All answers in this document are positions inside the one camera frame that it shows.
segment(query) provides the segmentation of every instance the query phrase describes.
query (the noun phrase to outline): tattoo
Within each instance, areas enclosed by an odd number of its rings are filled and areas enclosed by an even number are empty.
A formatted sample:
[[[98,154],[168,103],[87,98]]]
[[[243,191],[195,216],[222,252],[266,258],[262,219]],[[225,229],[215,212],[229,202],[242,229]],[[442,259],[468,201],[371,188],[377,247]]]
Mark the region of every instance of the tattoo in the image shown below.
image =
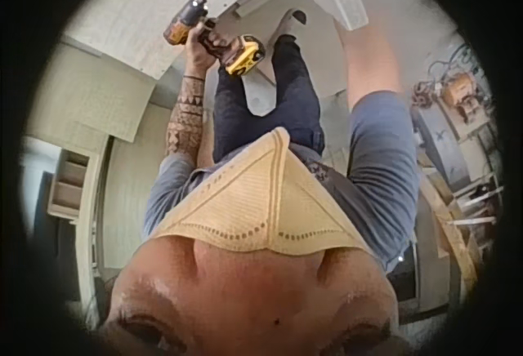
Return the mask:
[[[203,133],[203,80],[184,77],[167,127],[166,156],[189,154],[196,164]]]

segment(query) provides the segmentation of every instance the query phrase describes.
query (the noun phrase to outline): leg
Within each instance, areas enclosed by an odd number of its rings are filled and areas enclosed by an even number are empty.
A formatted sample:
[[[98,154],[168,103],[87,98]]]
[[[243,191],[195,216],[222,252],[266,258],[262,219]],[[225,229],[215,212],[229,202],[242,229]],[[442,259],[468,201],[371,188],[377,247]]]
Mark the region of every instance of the leg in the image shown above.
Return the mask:
[[[229,75],[224,68],[220,68],[218,74],[214,103],[214,162],[220,162],[229,152],[248,144],[244,133],[254,119],[248,110],[242,78]]]
[[[291,141],[316,151],[324,150],[320,126],[320,103],[293,35],[281,35],[275,44],[272,64],[276,77],[276,110],[269,116],[285,127]]]

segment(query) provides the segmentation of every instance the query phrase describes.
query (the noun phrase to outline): skin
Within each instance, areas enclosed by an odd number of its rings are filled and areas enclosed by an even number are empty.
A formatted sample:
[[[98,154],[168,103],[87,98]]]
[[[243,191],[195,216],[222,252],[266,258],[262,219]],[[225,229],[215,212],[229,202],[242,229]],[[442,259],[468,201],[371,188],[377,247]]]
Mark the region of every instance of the skin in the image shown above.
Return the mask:
[[[204,79],[215,60],[195,41],[199,30],[191,31],[186,45],[186,75]],[[400,89],[390,47],[377,46],[386,41],[378,29],[338,32],[351,107],[372,91]],[[181,99],[203,96],[203,83],[184,79],[181,92]],[[180,112],[175,106],[167,153],[195,156],[193,146],[173,144]],[[189,139],[197,141],[193,130]],[[351,354],[361,341],[383,342],[396,321],[395,293],[367,252],[236,253],[166,236],[144,243],[118,276],[102,333],[123,354],[160,348],[191,355],[334,356]]]

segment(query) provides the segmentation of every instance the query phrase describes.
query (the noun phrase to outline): hand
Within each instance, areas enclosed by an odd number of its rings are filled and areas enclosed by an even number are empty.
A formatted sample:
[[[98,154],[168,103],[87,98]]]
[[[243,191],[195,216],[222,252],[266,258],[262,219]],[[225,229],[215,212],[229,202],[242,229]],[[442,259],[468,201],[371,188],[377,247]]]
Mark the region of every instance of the hand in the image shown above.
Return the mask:
[[[204,28],[203,23],[198,23],[196,27],[189,31],[186,43],[186,74],[200,78],[205,78],[209,68],[216,62],[216,58],[207,53],[205,47],[198,40]]]

